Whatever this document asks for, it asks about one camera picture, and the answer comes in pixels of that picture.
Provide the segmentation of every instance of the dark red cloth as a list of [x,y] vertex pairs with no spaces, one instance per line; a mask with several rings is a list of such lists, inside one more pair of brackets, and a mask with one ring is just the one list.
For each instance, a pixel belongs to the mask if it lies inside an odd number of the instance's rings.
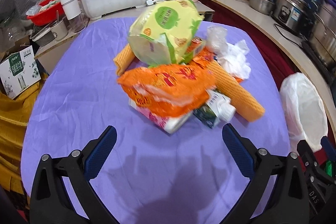
[[[289,75],[300,72],[296,65],[290,60],[290,58],[265,34],[263,34],[259,29],[254,27],[251,23],[238,16],[229,9],[211,1],[211,0],[199,0],[204,5],[215,10],[213,16],[213,22],[221,23],[229,26],[234,26],[245,31],[253,40],[257,46],[259,52],[263,56],[274,81],[280,89],[282,81]],[[334,144],[335,138],[333,131],[331,129],[330,123],[328,121],[328,138]],[[327,155],[322,149],[315,153],[316,160],[322,164],[327,160]]]

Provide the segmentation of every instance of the red plastic bowl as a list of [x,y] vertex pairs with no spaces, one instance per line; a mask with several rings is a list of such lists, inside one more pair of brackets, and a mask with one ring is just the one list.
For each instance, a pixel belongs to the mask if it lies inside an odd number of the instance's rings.
[[[52,0],[44,0],[39,3],[39,5],[44,6],[47,5]],[[62,18],[64,15],[64,10],[62,7],[62,4],[59,2],[51,7],[49,7],[47,10],[44,10],[41,13],[38,13],[34,16],[27,16],[27,19],[30,19],[35,25],[37,26],[43,26],[46,24],[49,24],[50,22],[53,22],[56,20],[56,11],[58,10],[59,18]]]

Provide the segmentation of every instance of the cardboard box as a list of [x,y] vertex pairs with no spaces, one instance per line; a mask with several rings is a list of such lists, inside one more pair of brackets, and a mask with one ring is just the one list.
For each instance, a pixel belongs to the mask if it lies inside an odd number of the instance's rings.
[[41,77],[34,59],[33,47],[16,44],[6,52],[0,63],[0,79],[5,94],[11,99],[38,82]]

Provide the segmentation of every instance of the white bottle cap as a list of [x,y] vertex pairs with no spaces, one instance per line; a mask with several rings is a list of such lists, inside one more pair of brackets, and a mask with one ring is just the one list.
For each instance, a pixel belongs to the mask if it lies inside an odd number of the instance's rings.
[[61,0],[61,4],[67,19],[73,19],[81,13],[77,0]]
[[225,122],[230,122],[236,113],[236,108],[230,105],[225,100],[220,100],[217,104],[218,107],[218,118]]

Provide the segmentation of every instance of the rolled orange cloth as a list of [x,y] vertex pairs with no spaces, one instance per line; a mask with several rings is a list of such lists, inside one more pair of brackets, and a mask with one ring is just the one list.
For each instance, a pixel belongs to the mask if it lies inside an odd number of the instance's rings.
[[132,63],[134,58],[135,55],[130,45],[127,43],[125,48],[123,48],[123,50],[118,53],[117,56],[113,59],[115,66],[117,67],[115,73],[118,76],[122,75],[128,68],[128,66]]
[[243,118],[249,122],[254,122],[264,115],[265,109],[262,105],[260,105],[247,90],[239,85],[217,61],[213,60],[207,68],[216,77],[217,89],[231,98],[231,105],[236,108],[236,111]]

